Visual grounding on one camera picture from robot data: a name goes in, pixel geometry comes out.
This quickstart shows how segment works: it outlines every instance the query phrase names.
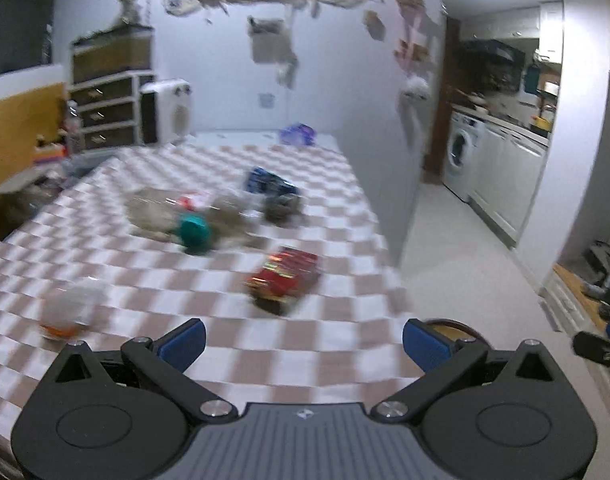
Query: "drawer chest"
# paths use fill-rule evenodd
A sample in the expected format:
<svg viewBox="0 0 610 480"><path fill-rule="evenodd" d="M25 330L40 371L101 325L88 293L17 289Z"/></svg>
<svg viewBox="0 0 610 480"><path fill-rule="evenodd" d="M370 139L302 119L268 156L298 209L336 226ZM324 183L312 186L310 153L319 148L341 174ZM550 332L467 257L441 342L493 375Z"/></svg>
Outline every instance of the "drawer chest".
<svg viewBox="0 0 610 480"><path fill-rule="evenodd" d="M584 330L605 337L606 323L598 316L600 303L582 293L581 280L565 267L554 266L541 296L568 335ZM610 414L610 372L590 361L585 364Z"/></svg>
<svg viewBox="0 0 610 480"><path fill-rule="evenodd" d="M140 88L154 80L151 70L133 70L70 86L82 120L83 149L142 144Z"/></svg>

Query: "kitchen floor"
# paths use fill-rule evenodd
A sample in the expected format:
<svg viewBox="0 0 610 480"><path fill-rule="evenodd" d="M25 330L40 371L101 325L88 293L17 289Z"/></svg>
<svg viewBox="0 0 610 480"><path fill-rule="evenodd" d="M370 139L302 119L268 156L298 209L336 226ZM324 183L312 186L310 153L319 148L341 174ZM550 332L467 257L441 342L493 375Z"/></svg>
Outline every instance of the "kitchen floor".
<svg viewBox="0 0 610 480"><path fill-rule="evenodd" d="M610 418L583 360L573 354L565 333L552 330L507 247L442 184L421 184L401 274L419 319L459 320L499 349L516 348L525 338L541 340L598 429L598 449L585 480L610 480Z"/></svg>

